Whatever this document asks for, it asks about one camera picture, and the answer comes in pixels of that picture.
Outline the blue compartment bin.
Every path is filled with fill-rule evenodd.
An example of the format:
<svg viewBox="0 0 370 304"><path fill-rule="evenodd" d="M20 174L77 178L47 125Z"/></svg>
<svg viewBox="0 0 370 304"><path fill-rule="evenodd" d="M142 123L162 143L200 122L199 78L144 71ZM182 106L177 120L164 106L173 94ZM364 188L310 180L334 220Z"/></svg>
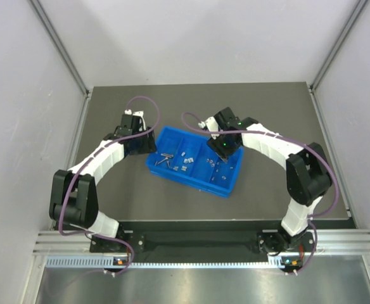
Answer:
<svg viewBox="0 0 370 304"><path fill-rule="evenodd" d="M165 126L156 140L157 152L148 156L146 165L154 175L227 198L238 179L243 150L237 150L228 158L228 163L224 163L208 147L207 141L205 136ZM161 153L173 155L167 160L170 161L170 168L167 167L167 161L155 165L157 161L165 158ZM193 158L193 162L184 163L186 158ZM211 159L212 165L209 165L207 159ZM182 166L186 166L186 170L181 170Z"/></svg>

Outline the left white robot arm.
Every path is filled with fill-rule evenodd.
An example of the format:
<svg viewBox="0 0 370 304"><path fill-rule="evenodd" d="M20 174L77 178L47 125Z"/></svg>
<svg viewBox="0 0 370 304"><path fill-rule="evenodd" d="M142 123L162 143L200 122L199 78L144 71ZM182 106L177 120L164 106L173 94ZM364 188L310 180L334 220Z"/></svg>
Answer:
<svg viewBox="0 0 370 304"><path fill-rule="evenodd" d="M99 210L97 185L117 163L128 156L156 152L154 132L143 111L125 110L120 125L79 164L53 176L49 217L92 234L117 238L122 230Z"/></svg>

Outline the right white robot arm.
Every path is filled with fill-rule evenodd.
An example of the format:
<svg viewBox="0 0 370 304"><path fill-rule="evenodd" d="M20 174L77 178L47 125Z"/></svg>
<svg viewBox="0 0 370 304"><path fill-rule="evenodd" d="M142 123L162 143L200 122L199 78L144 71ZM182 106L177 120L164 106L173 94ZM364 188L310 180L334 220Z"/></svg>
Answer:
<svg viewBox="0 0 370 304"><path fill-rule="evenodd" d="M251 117L239 119L227 107L199 128L210 134L207 144L226 161L240 148L252 149L277 163L286 173L290 202L278 230L280 247L289 249L306 232L309 217L333 184L321 145L298 144L265 128Z"/></svg>

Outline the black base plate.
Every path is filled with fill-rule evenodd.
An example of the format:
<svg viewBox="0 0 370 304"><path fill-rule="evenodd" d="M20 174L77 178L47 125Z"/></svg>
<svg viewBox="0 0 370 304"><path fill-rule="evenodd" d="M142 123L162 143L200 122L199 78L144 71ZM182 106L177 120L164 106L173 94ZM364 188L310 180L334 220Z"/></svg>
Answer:
<svg viewBox="0 0 370 304"><path fill-rule="evenodd" d="M137 254L156 250L246 248L257 253L283 249L283 238L275 232L254 231L134 231L118 232L117 239L131 245Z"/></svg>

